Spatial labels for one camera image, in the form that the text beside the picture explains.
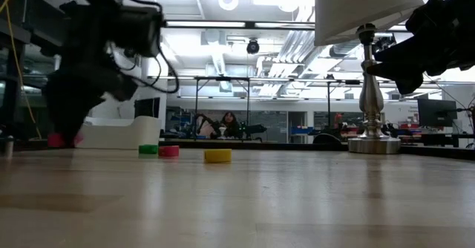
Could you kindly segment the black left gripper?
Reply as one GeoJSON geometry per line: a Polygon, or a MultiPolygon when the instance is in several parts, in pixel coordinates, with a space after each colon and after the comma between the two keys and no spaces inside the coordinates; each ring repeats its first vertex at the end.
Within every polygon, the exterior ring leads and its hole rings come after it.
{"type": "Polygon", "coordinates": [[[43,95],[62,146],[74,147],[89,111],[105,101],[103,94],[127,101],[138,84],[119,69],[114,55],[108,52],[111,14],[106,9],[74,1],[60,9],[70,19],[69,28],[59,53],[60,67],[48,77],[43,95]]]}

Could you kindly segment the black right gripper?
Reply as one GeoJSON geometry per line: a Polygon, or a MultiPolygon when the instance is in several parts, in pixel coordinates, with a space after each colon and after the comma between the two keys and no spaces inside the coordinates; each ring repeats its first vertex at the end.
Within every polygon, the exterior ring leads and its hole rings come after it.
{"type": "Polygon", "coordinates": [[[405,27],[413,36],[376,53],[381,63],[367,68],[371,75],[394,81],[400,94],[419,88],[423,71],[437,76],[475,66],[475,0],[427,0],[405,27]]]}

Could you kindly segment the red mini stapler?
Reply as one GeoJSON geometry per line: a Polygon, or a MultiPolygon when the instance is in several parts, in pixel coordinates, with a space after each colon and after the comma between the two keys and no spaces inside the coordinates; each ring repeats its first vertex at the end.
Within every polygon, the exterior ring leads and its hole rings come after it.
{"type": "Polygon", "coordinates": [[[55,149],[74,149],[83,141],[83,139],[83,134],[79,132],[74,139],[68,143],[63,134],[51,133],[47,136],[47,145],[49,148],[55,149]]]}
{"type": "Polygon", "coordinates": [[[178,157],[180,155],[179,146],[161,146],[158,150],[160,157],[178,157]]]}

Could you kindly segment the yellow mini stapler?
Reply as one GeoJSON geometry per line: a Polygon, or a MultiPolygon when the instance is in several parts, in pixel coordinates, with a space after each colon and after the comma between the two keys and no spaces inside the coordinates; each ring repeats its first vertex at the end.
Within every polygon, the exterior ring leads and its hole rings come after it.
{"type": "Polygon", "coordinates": [[[203,151],[205,163],[230,163],[232,161],[231,149],[206,149],[203,151]]]}

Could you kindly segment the white plastic bin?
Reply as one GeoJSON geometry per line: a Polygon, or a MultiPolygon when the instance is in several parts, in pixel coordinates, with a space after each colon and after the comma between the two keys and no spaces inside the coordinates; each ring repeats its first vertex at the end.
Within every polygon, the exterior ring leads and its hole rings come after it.
{"type": "Polygon", "coordinates": [[[137,150],[141,145],[157,145],[162,122],[155,117],[106,119],[86,117],[76,145],[80,149],[137,150]]]}

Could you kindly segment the black computer monitor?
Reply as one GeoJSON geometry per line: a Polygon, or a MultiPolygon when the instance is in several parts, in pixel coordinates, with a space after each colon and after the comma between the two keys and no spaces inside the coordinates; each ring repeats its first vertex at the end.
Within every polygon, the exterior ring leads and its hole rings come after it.
{"type": "Polygon", "coordinates": [[[134,117],[159,117],[160,98],[139,99],[134,101],[134,117]]]}
{"type": "Polygon", "coordinates": [[[451,127],[457,120],[456,102],[437,99],[417,99],[420,126],[451,127]]]}

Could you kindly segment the table lamp white shade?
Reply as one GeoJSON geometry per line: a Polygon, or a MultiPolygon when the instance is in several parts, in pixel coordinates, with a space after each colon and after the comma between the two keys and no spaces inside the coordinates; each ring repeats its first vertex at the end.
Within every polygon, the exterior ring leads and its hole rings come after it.
{"type": "Polygon", "coordinates": [[[374,66],[375,32],[407,19],[422,0],[315,0],[315,45],[334,45],[359,39],[364,48],[363,84],[359,108],[364,113],[364,133],[348,140],[348,150],[360,154],[397,154],[399,139],[381,132],[384,100],[379,84],[367,69],[374,66]]]}

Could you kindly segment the dark storage rack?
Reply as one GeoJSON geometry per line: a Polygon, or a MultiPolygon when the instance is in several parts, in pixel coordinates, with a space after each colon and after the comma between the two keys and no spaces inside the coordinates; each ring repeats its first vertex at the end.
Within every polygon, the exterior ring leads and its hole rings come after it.
{"type": "Polygon", "coordinates": [[[69,0],[0,0],[0,141],[40,140],[51,131],[42,97],[65,36],[58,6],[69,0]]]}

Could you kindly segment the person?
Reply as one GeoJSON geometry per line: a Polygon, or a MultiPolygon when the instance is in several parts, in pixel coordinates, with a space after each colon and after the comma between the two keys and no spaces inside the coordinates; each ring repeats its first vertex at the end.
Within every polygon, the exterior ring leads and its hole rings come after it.
{"type": "Polygon", "coordinates": [[[242,132],[240,131],[240,124],[238,123],[237,118],[231,111],[228,111],[224,114],[220,122],[220,126],[226,128],[223,133],[224,137],[235,139],[240,139],[242,137],[242,132]]]}

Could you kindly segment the ceiling light strip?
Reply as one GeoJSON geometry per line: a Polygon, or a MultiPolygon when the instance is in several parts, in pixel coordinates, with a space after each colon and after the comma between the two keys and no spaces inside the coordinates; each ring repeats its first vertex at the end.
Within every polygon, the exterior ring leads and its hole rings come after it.
{"type": "Polygon", "coordinates": [[[313,30],[311,22],[229,22],[206,20],[168,20],[169,28],[245,28],[245,29],[270,29],[270,30],[313,30]]]}

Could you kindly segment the black aluminium frame rail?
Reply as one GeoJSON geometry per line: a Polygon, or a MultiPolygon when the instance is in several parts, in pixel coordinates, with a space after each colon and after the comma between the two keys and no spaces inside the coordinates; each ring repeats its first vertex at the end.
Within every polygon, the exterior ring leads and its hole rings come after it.
{"type": "MultiPolygon", "coordinates": [[[[183,149],[240,149],[269,151],[348,151],[347,144],[295,144],[295,143],[260,143],[234,140],[161,140],[160,146],[179,146],[183,149]]],[[[475,150],[433,147],[401,146],[400,154],[426,157],[441,157],[475,162],[475,150]]]]}

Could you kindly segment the black metal frame structure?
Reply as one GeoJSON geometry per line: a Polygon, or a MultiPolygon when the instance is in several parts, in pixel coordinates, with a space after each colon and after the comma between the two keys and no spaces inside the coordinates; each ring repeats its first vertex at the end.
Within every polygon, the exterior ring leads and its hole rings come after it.
{"type": "Polygon", "coordinates": [[[198,115],[198,97],[200,90],[208,84],[209,81],[214,80],[216,82],[237,82],[246,92],[246,125],[249,126],[250,118],[250,84],[251,80],[249,77],[239,77],[239,76],[196,76],[194,78],[196,81],[196,89],[194,96],[194,112],[195,116],[198,115]]]}

